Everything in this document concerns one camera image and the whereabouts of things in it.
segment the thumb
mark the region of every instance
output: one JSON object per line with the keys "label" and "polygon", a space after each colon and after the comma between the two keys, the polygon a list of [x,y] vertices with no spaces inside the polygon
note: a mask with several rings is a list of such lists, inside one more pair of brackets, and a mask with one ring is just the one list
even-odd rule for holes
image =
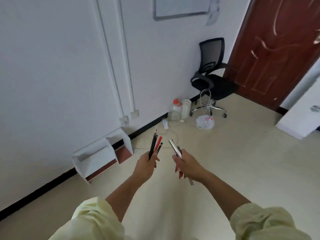
{"label": "thumb", "polygon": [[155,150],[155,152],[152,154],[151,158],[150,158],[150,161],[153,161],[155,162],[158,158],[158,151]]}
{"label": "thumb", "polygon": [[178,167],[181,169],[181,167],[183,166],[184,162],[181,160],[180,157],[176,156],[176,155],[172,155],[172,159],[174,160],[174,162],[176,163],[176,165],[178,165]]}

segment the person's left hand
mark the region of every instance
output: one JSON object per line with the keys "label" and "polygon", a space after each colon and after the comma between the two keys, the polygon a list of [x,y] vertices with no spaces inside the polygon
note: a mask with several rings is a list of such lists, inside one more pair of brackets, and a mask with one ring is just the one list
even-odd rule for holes
{"label": "person's left hand", "polygon": [[144,153],[137,161],[132,176],[138,179],[141,185],[144,184],[151,178],[154,169],[157,167],[156,161],[160,161],[157,150],[152,154],[150,160],[149,152]]}

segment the white bag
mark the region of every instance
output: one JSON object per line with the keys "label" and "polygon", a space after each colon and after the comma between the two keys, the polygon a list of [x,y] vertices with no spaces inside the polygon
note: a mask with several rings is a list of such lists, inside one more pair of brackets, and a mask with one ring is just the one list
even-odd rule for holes
{"label": "white bag", "polygon": [[209,115],[201,115],[196,120],[199,129],[211,129],[214,127],[214,117]]}

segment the forearm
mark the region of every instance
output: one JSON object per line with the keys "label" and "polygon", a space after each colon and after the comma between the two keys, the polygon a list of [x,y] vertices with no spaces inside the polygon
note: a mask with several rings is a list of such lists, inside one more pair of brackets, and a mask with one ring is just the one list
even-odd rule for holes
{"label": "forearm", "polygon": [[141,185],[142,183],[137,178],[130,176],[106,198],[120,222],[122,222],[134,194]]}
{"label": "forearm", "polygon": [[203,173],[200,183],[209,190],[228,220],[239,206],[250,203],[246,197],[207,170]]}

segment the chair backrest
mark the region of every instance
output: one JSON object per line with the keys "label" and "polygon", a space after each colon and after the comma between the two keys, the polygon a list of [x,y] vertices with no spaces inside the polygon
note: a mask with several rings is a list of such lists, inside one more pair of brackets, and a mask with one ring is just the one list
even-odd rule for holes
{"label": "chair backrest", "polygon": [[224,55],[224,38],[215,38],[201,42],[201,64],[199,73],[209,74],[222,63]]}

